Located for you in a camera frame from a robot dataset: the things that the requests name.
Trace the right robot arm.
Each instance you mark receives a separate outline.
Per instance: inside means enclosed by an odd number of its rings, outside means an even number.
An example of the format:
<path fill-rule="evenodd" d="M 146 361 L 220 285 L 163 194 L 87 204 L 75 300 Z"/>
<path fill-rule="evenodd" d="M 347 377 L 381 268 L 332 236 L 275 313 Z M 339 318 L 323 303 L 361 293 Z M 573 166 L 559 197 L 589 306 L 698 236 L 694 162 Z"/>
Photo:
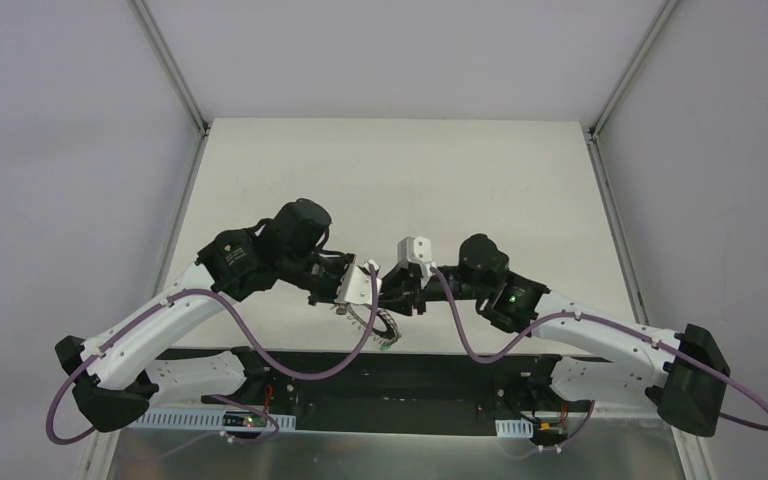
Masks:
<path fill-rule="evenodd" d="M 625 324 L 513 272 L 510 258 L 485 234 L 461 243 L 457 264 L 434 262 L 431 242 L 406 237 L 398 262 L 379 280 L 379 305 L 405 316 L 430 302 L 469 301 L 493 327 L 554 341 L 597 357 L 595 364 L 555 356 L 527 386 L 543 410 L 565 401 L 593 400 L 652 410 L 686 433 L 711 437 L 721 418 L 730 375 L 707 329 L 683 331 Z"/>

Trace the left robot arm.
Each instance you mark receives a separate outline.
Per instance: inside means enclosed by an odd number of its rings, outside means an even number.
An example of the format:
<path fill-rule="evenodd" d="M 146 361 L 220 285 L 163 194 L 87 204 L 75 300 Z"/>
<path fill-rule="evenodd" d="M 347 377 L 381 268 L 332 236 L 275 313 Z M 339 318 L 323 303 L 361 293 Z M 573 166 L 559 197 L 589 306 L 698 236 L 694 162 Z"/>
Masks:
<path fill-rule="evenodd" d="M 231 350 L 214 356 L 161 360 L 169 347 L 204 321 L 257 292 L 285 282 L 308 292 L 308 301 L 334 303 L 356 257 L 326 249 L 332 219 L 300 198 L 251 227 L 224 230 L 201 248 L 173 283 L 106 331 L 83 339 L 66 336 L 55 352 L 92 430 L 122 429 L 155 405 L 206 395 L 257 402 L 265 378 L 253 360 Z"/>

